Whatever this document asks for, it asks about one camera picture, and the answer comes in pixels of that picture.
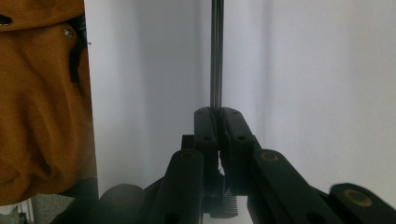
screw hole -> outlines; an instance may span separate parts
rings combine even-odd
[[[306,214],[306,219],[312,224],[326,224],[326,220],[318,213],[310,212]]]
[[[180,215],[175,212],[170,212],[163,218],[163,224],[177,224],[180,222]]]

black plastic part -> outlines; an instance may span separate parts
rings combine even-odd
[[[209,107],[194,113],[194,149],[205,158],[205,191],[210,192],[210,184],[215,181],[219,169],[219,145],[216,134],[215,115]]]
[[[224,135],[228,138],[221,140],[226,143],[221,146],[221,164],[233,194],[248,195],[248,164],[256,146],[256,138],[239,111],[223,107],[221,117],[224,121]]]
[[[253,184],[247,196],[247,210],[253,224],[276,224],[270,206],[262,197],[257,185]]]
[[[148,224],[199,224],[204,197],[204,156],[197,150],[176,152],[157,192]]]
[[[183,134],[181,136],[181,149],[194,149],[193,134]]]
[[[396,223],[395,210],[370,190],[353,184],[334,185],[330,205],[345,223]]]
[[[135,185],[121,184],[105,192],[84,224],[140,224],[145,192]]]
[[[343,223],[282,154],[257,150],[251,171],[276,223]]]

metal rod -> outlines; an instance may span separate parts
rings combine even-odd
[[[210,65],[210,107],[221,110],[224,0],[212,0],[212,40]]]

white backdrop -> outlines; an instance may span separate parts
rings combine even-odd
[[[85,2],[99,189],[144,188],[209,105],[211,1]],[[312,186],[355,183],[395,207],[395,11],[393,0],[225,1],[223,105]]]

orange jacket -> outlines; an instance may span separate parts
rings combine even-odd
[[[0,205],[95,176],[88,53],[66,22],[83,13],[83,0],[0,1]]]

